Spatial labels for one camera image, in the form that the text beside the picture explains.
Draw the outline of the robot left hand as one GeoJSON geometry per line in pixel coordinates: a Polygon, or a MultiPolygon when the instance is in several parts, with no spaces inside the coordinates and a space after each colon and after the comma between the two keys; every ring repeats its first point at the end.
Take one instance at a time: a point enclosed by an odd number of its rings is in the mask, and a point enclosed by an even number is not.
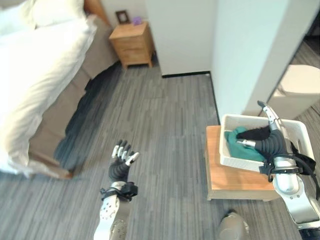
{"type": "Polygon", "coordinates": [[[127,140],[118,140],[111,154],[111,165],[108,175],[113,182],[127,182],[131,166],[140,156],[139,152],[131,151],[132,146],[127,140]]]}

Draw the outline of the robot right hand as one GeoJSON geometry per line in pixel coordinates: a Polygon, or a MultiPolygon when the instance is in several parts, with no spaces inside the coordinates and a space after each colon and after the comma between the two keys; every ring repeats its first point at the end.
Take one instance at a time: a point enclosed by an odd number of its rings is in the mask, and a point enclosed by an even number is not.
{"type": "Polygon", "coordinates": [[[254,148],[263,156],[287,156],[290,154],[291,141],[282,120],[267,103],[258,100],[257,104],[267,115],[268,125],[253,128],[236,135],[237,142],[254,148]]]}

